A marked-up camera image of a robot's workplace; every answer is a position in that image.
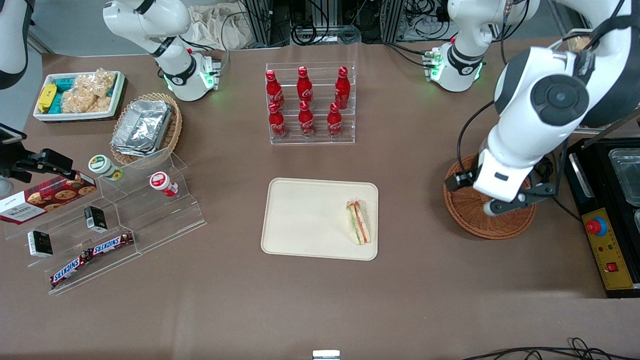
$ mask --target emergency stop button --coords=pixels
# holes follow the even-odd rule
[[[601,217],[592,218],[584,226],[589,234],[594,234],[595,236],[604,236],[607,233],[607,223]]]

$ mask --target round wicker basket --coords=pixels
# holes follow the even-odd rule
[[[173,111],[170,117],[169,126],[166,128],[166,132],[164,133],[164,139],[162,141],[162,144],[160,145],[160,149],[164,149],[165,147],[168,147],[169,150],[173,151],[175,149],[175,146],[178,144],[178,138],[180,137],[180,131],[182,130],[182,114],[180,114],[180,109],[178,108],[178,104],[176,104],[175,100],[173,100],[169,95],[158,94],[155,92],[151,94],[142,95],[136,100],[151,100],[151,101],[162,100],[167,104],[171,105],[171,107],[173,108]],[[127,112],[127,110],[129,109],[132,103],[133,101],[130,102],[129,105],[127,105],[127,107],[120,113],[120,116],[118,117],[118,122],[116,122],[116,126],[113,129],[114,134],[116,133],[116,131],[118,131],[118,127],[120,127],[120,124],[122,123],[122,118],[124,117],[124,114]],[[123,165],[132,163],[133,161],[136,161],[141,158],[141,156],[120,154],[119,152],[115,151],[113,147],[111,147],[111,153],[113,154],[113,157]]]
[[[462,159],[465,168],[470,168],[474,162],[474,156]],[[449,176],[461,171],[456,161],[447,172]],[[525,180],[524,187],[529,187],[529,180]],[[518,209],[509,213],[490,217],[484,213],[485,202],[491,200],[485,194],[478,192],[473,187],[462,188],[455,192],[442,186],[444,200],[453,219],[468,232],[489,240],[505,240],[522,234],[533,222],[536,214],[536,205]]]

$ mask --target table surface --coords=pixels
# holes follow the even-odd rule
[[[507,57],[553,40],[507,41]],[[356,144],[272,147],[265,63],[348,56],[358,59]],[[184,127],[176,153],[196,175],[189,186],[208,224],[58,297],[34,286],[42,273],[14,256],[23,244],[2,242],[0,356],[308,359],[314,349],[336,348],[344,359],[457,359],[566,346],[571,336],[640,355],[640,300],[604,299],[582,227],[553,202],[540,204],[533,225],[507,241],[482,241],[447,212],[444,174],[461,126],[491,99],[503,68],[498,46],[487,60],[475,85],[454,94],[426,83],[419,67],[382,45],[233,52],[220,90],[179,103]],[[44,74],[120,70],[129,79],[125,103],[167,92],[150,56],[47,55],[43,62]],[[477,151],[496,121],[495,111],[479,116],[463,154]],[[29,119],[25,144],[56,149],[86,170],[92,155],[109,154],[113,124]],[[275,177],[374,183],[378,257],[263,253]],[[563,187],[561,198],[575,209]]]

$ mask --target coca-cola bottle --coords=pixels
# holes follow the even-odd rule
[[[269,125],[271,125],[271,132],[276,140],[283,140],[287,137],[284,117],[280,113],[280,106],[275,101],[269,104]]]
[[[269,96],[269,102],[276,102],[280,108],[284,107],[284,95],[282,95],[282,86],[276,79],[276,73],[273,70],[267,70],[265,73],[267,77],[267,95]]]
[[[340,109],[347,108],[351,93],[351,83],[347,79],[347,71],[347,67],[341,66],[338,69],[338,80],[335,82],[335,102],[338,103]]]
[[[331,103],[329,115],[326,117],[328,123],[329,137],[331,140],[337,140],[342,135],[342,115],[338,109],[338,104]]]
[[[311,84],[311,80],[309,80],[307,76],[307,68],[301,66],[298,68],[298,83],[296,84],[296,88],[298,88],[298,97],[300,101],[307,101],[309,103],[309,108],[314,108],[314,89]]]
[[[309,103],[307,101],[300,101],[300,113],[298,114],[298,120],[300,121],[302,136],[309,139],[316,135],[314,114],[309,111]]]

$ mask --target aluminum foil container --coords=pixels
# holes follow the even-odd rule
[[[145,156],[158,150],[168,127],[172,108],[164,101],[134,101],[111,139],[121,154]]]

